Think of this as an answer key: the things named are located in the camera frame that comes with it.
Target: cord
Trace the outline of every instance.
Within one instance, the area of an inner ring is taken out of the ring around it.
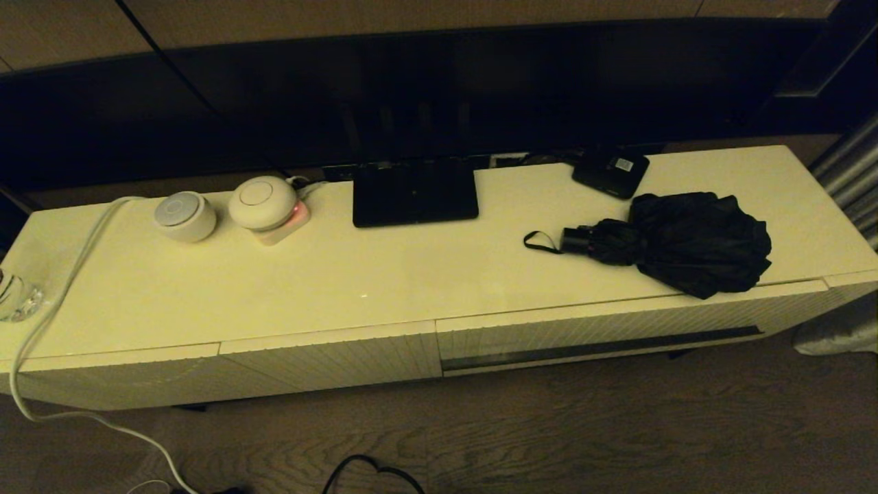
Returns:
[[[150,485],[151,483],[163,484],[166,488],[168,488],[168,494],[170,494],[173,491],[173,489],[171,489],[171,486],[169,483],[167,483],[163,480],[159,480],[157,478],[154,478],[153,480],[147,480],[146,482],[138,483],[137,485],[135,485],[131,489],[129,489],[128,492],[126,492],[125,494],[131,494],[132,492],[134,492],[135,490],[138,490],[139,488],[143,487],[144,485]]]
[[[259,147],[256,146],[254,142],[252,142],[252,140],[248,137],[246,132],[241,131],[241,129],[238,126],[234,125],[232,123],[232,121],[230,121],[229,119],[226,118],[226,115],[222,114],[219,110],[217,110],[216,107],[213,106],[207,98],[205,98],[205,95],[202,94],[201,91],[198,90],[198,88],[195,86],[195,84],[193,84],[192,81],[190,81],[189,78],[183,73],[183,71],[180,70],[179,67],[177,67],[177,65],[174,63],[174,61],[172,61],[170,59],[168,54],[166,54],[164,52],[164,50],[162,50],[162,47],[160,47],[159,44],[155,42],[155,40],[153,39],[153,36],[149,33],[149,31],[147,31],[147,28],[144,27],[143,24],[140,23],[140,21],[137,19],[137,16],[134,15],[134,12],[132,12],[131,9],[128,8],[128,5],[125,3],[125,0],[116,0],[116,5],[119,7],[120,10],[122,10],[122,13],[125,14],[125,17],[128,19],[128,22],[130,22],[131,25],[134,26],[134,29],[137,30],[137,33],[140,34],[140,37],[143,38],[143,40],[147,42],[150,49],[153,50],[153,53],[155,53],[156,56],[158,56],[159,59],[168,67],[168,69],[170,69],[170,71],[174,73],[176,78],[179,79],[180,82],[183,83],[184,86],[186,86],[186,89],[188,89],[189,92],[192,93],[192,96],[194,96],[195,99],[197,99],[198,102],[201,103],[201,105],[203,105],[204,108],[206,108],[208,112],[213,113],[213,115],[215,117],[217,117],[221,122],[223,122],[226,125],[226,127],[237,132],[238,135],[240,135],[241,137],[243,137],[247,141],[249,141],[248,145],[253,148],[254,152],[270,168],[277,170],[278,172],[280,172],[281,175],[284,175],[285,177],[290,176],[290,174],[286,170],[275,165],[274,162],[271,161],[271,158],[268,157],[268,155],[266,155],[261,150],[259,150]]]
[[[335,482],[335,479],[341,474],[342,470],[344,470],[344,468],[348,466],[348,463],[351,463],[352,461],[365,461],[375,469],[376,473],[379,474],[396,475],[397,477],[405,480],[406,482],[408,482],[409,485],[414,487],[414,489],[418,491],[418,494],[424,494],[424,489],[421,487],[418,481],[414,480],[414,477],[410,476],[408,473],[400,469],[395,469],[394,467],[379,467],[377,461],[373,460],[369,456],[366,456],[365,454],[352,454],[351,456],[342,460],[342,462],[339,463],[337,467],[335,467],[335,470],[333,470],[332,474],[329,475],[329,480],[327,480],[326,485],[323,486],[323,494],[329,493],[329,489],[332,487],[332,483]]]
[[[18,409],[21,410],[22,415],[24,415],[28,420],[31,420],[32,422],[48,422],[50,420],[57,420],[61,418],[90,418],[103,425],[106,425],[107,427],[115,431],[119,431],[124,434],[134,436],[135,438],[145,440],[147,443],[153,445],[156,449],[162,452],[165,460],[168,461],[170,471],[174,475],[177,483],[179,483],[180,486],[183,487],[190,494],[198,494],[196,490],[192,489],[189,484],[187,484],[183,480],[179,472],[177,472],[176,467],[174,466],[174,460],[170,457],[170,453],[168,453],[168,450],[165,449],[164,446],[159,444],[158,441],[135,430],[122,427],[121,425],[113,424],[113,422],[107,420],[106,418],[90,411],[65,411],[63,413],[55,413],[52,415],[37,415],[27,408],[27,404],[25,403],[24,398],[21,396],[21,392],[18,390],[18,370],[21,368],[22,361],[24,360],[25,355],[27,354],[28,350],[30,350],[31,343],[33,342],[34,338],[36,338],[36,336],[40,334],[52,321],[54,315],[57,314],[58,309],[61,307],[64,299],[67,297],[67,293],[70,291],[70,286],[73,284],[73,280],[76,278],[79,270],[83,267],[85,259],[88,258],[89,253],[91,252],[92,244],[97,240],[98,235],[101,233],[104,226],[109,221],[112,214],[116,212],[116,210],[118,210],[123,204],[126,204],[127,202],[140,199],[143,198],[122,197],[114,200],[110,203],[110,206],[108,206],[104,210],[104,212],[101,214],[100,218],[97,219],[95,224],[92,225],[91,230],[89,231],[89,234],[85,239],[85,243],[83,244],[82,249],[79,251],[79,255],[76,257],[76,261],[73,264],[70,275],[68,275],[67,280],[61,287],[61,292],[58,294],[58,300],[51,307],[45,308],[46,312],[43,314],[43,318],[40,319],[40,321],[35,326],[33,326],[30,331],[28,331],[28,333],[25,335],[24,340],[21,342],[21,345],[18,346],[18,350],[15,353],[15,358],[12,360],[12,365],[9,372],[9,388],[12,394],[12,399],[15,400],[15,404],[18,406]]]
[[[304,180],[306,182],[305,185],[300,185],[298,188],[296,187],[296,180]],[[305,200],[312,192],[321,188],[328,182],[326,180],[321,180],[320,182],[314,182],[308,177],[303,177],[301,175],[296,175],[294,177],[287,178],[284,182],[290,184],[293,189],[296,189],[298,193],[299,200]]]

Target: umbrella strap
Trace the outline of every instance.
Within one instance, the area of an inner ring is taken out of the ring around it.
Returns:
[[[530,240],[531,238],[533,238],[534,236],[537,236],[539,234],[543,234],[543,236],[545,236],[546,238],[549,239],[549,243],[551,243],[551,247],[546,247],[545,245],[539,245],[536,243],[528,243],[528,240]],[[525,247],[527,247],[528,249],[533,249],[534,251],[545,251],[545,252],[551,252],[552,254],[563,254],[563,252],[560,251],[558,249],[558,247],[555,245],[555,242],[551,239],[551,237],[548,234],[546,234],[545,232],[542,232],[539,230],[532,231],[532,232],[528,233],[527,235],[524,236],[524,240],[522,240],[522,241],[524,242]]]

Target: barcode label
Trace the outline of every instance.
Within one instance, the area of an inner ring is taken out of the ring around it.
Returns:
[[[621,168],[625,171],[631,171],[631,169],[634,168],[634,164],[627,159],[618,158],[615,160],[615,167]]]

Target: round white device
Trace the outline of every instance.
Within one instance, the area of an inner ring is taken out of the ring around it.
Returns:
[[[299,200],[292,186],[278,177],[256,177],[238,185],[228,213],[245,229],[275,229],[290,219]]]
[[[199,193],[176,193],[155,208],[153,223],[165,236],[180,242],[198,242],[213,232],[217,215]]]

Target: wall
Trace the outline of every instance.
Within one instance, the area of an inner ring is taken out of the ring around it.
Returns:
[[[712,141],[670,142],[665,146],[665,153],[686,151],[702,151],[707,149],[747,148],[752,146],[771,146],[782,144],[805,165],[810,165],[824,153],[835,141],[838,134],[817,135],[773,135],[744,139],[720,139]],[[317,169],[296,169],[296,175],[309,178],[321,178]],[[22,197],[39,209],[56,207],[81,206],[110,202],[118,197],[136,195],[144,197],[163,197],[180,191],[197,191],[212,193],[231,191],[238,184],[258,175],[277,175],[277,171],[248,171],[242,173],[223,173],[198,177],[165,178],[159,180],[140,180],[137,182],[120,182],[115,184],[88,185],[83,187],[65,187],[30,191],[22,193]]]
[[[826,18],[838,0],[127,0],[164,48],[647,18]],[[0,72],[147,52],[112,0],[0,2]]]

